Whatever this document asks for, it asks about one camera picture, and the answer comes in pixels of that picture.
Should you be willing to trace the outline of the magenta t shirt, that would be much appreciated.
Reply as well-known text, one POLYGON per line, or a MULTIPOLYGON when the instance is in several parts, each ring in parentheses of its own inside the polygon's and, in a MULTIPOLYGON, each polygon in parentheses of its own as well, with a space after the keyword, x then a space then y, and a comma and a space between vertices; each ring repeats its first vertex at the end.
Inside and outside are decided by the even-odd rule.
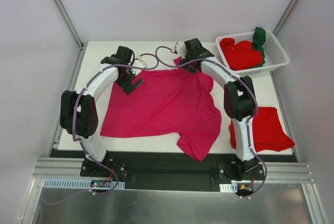
POLYGON ((142 71, 143 82, 129 95, 113 85, 101 136, 132 138, 179 134, 177 146, 203 161, 221 131, 222 116, 214 105, 214 81, 183 68, 142 71))

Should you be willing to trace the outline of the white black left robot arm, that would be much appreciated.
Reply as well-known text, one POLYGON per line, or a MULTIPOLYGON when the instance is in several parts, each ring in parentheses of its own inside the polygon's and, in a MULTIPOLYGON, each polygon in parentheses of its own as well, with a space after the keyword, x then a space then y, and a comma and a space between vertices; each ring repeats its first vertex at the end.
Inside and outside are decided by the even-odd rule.
POLYGON ((126 95, 141 85, 142 79, 133 82, 136 75, 133 67, 135 54, 125 46, 119 46, 116 53, 103 58, 98 69, 85 85, 76 91, 66 90, 61 96, 60 126, 72 135, 73 141, 80 143, 86 159, 94 162, 92 170, 98 176, 110 172, 110 163, 105 160, 107 150, 98 134, 98 114, 96 102, 104 91, 116 84, 126 95))

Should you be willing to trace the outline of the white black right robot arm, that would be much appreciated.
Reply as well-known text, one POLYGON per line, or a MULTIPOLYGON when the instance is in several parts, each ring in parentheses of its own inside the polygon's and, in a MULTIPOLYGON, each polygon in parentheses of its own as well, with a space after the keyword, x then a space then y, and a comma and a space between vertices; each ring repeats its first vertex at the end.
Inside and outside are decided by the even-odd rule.
POLYGON ((236 143, 235 161, 225 167, 224 175, 231 180, 245 180, 259 164, 253 136, 253 119, 259 108, 253 81, 249 76, 232 73, 197 38, 184 45, 186 54, 180 65, 193 74, 201 71, 224 90, 224 110, 232 120, 236 143))

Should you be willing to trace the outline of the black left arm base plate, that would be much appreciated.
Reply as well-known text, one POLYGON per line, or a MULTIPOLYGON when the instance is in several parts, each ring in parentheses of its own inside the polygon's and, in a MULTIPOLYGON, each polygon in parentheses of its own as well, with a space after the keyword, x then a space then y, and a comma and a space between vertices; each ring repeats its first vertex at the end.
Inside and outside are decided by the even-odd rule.
MULTIPOLYGON (((126 164, 124 162, 105 158, 102 164, 113 170, 119 178, 126 176, 126 164)), ((84 158, 81 164, 80 176, 107 178, 110 174, 111 172, 108 169, 101 167, 87 158, 84 158)))

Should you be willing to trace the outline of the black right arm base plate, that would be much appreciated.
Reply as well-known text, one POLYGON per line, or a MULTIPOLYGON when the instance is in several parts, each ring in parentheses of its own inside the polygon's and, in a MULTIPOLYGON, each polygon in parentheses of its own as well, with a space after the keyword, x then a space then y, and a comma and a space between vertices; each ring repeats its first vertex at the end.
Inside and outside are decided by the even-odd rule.
POLYGON ((219 178, 221 180, 228 178, 230 180, 263 180, 264 169, 259 161, 254 158, 249 161, 231 161, 230 163, 218 164, 219 178))

